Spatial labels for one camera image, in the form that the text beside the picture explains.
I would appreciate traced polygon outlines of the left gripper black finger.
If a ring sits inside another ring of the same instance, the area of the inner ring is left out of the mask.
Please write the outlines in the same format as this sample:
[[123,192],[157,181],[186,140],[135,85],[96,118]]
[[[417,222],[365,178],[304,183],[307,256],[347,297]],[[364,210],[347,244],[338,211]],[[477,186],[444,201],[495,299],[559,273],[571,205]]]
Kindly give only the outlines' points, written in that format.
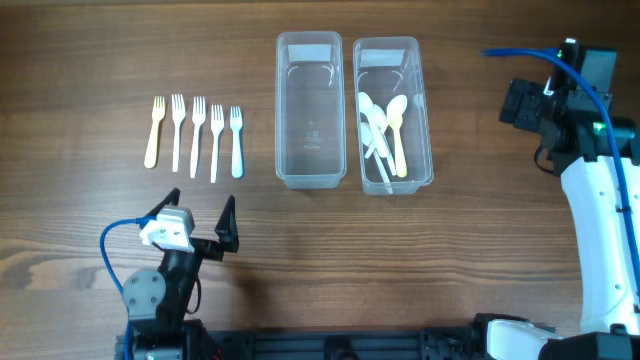
[[230,195],[214,229],[218,235],[218,242],[225,252],[236,253],[239,249],[235,209],[235,197]]
[[159,212],[167,205],[177,206],[179,204],[181,191],[179,188],[174,187],[169,194],[160,201],[158,205],[153,207],[147,214],[146,217],[157,216]]

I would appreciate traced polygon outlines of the light blue plastic fork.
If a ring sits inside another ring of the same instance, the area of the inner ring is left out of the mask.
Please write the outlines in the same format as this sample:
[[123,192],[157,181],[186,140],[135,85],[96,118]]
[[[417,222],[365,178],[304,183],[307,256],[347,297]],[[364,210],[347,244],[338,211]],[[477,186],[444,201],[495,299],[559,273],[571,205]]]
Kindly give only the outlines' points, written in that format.
[[230,112],[230,127],[232,130],[232,169],[234,178],[241,178],[244,175],[244,166],[241,149],[241,130],[243,128],[243,117],[239,106],[232,106]]

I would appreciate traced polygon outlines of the white plastic spoon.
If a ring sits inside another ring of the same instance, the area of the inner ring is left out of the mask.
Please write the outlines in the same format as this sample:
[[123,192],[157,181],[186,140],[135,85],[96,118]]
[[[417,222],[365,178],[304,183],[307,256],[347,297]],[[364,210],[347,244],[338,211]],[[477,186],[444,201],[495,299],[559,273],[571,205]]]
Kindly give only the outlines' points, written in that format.
[[379,173],[381,175],[381,178],[384,182],[385,188],[387,190],[387,192],[389,194],[392,194],[392,187],[391,187],[391,183],[390,183],[390,179],[387,175],[386,169],[382,163],[382,160],[377,152],[374,140],[373,140],[373,134],[372,131],[370,129],[370,126],[368,123],[366,122],[361,122],[359,125],[359,129],[362,132],[362,136],[363,136],[363,140],[362,143],[364,145],[366,145],[368,147],[369,150],[372,150],[372,155],[374,156],[374,159],[376,160],[376,164],[379,170]]
[[374,105],[373,110],[374,110],[374,119],[376,121],[376,126],[382,137],[384,157],[386,158],[387,163],[389,165],[391,175],[396,176],[397,172],[396,172],[395,162],[394,162],[393,155],[391,153],[391,150],[389,148],[387,138],[385,135],[385,131],[388,127],[388,121],[386,120],[386,115],[379,105]]
[[407,104],[408,100],[405,95],[397,95],[389,102],[385,110],[382,109],[386,115],[386,120],[388,121],[387,129],[391,129],[391,127],[389,126],[389,120],[391,117],[393,117],[394,115],[401,115],[403,117],[403,114],[407,108]]
[[373,101],[365,92],[359,92],[357,95],[357,103],[359,112],[364,114],[367,118],[372,134],[372,142],[365,154],[365,157],[369,158],[373,152],[376,151],[380,157],[386,158],[389,155],[389,149],[380,130],[379,122],[376,117],[377,112],[374,109]]

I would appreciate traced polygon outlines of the yellow plastic spoon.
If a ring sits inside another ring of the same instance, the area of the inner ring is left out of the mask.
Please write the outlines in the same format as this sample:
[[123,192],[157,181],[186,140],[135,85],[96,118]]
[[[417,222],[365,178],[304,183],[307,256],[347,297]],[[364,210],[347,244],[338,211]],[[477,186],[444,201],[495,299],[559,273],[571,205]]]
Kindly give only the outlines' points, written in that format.
[[403,117],[401,115],[394,115],[389,120],[389,126],[393,130],[394,135],[394,155],[396,173],[400,178],[407,176],[407,164],[401,137],[401,126],[403,124]]

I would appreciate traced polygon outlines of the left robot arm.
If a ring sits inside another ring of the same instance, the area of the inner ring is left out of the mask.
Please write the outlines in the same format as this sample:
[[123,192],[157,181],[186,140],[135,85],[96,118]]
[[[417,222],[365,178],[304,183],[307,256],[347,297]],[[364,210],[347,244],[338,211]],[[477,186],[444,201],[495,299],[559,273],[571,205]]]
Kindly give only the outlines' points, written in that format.
[[216,240],[196,238],[193,215],[178,205],[173,189],[135,223],[141,242],[163,253],[155,269],[141,269],[122,285],[127,329],[117,339],[116,359],[222,359],[222,348],[203,323],[187,320],[191,296],[202,295],[199,271],[205,260],[220,262],[239,249],[235,197],[229,196],[214,233]]

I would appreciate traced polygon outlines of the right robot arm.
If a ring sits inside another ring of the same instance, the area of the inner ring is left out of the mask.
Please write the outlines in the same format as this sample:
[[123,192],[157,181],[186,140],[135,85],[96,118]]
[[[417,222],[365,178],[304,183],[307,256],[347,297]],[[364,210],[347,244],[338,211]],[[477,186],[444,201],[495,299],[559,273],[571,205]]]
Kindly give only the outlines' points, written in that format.
[[499,120],[540,137],[574,221],[582,278],[580,332],[562,337],[528,320],[479,314],[464,343],[486,359],[639,356],[639,128],[610,114],[617,53],[568,38],[556,48],[493,48],[553,66],[546,83],[511,81]]

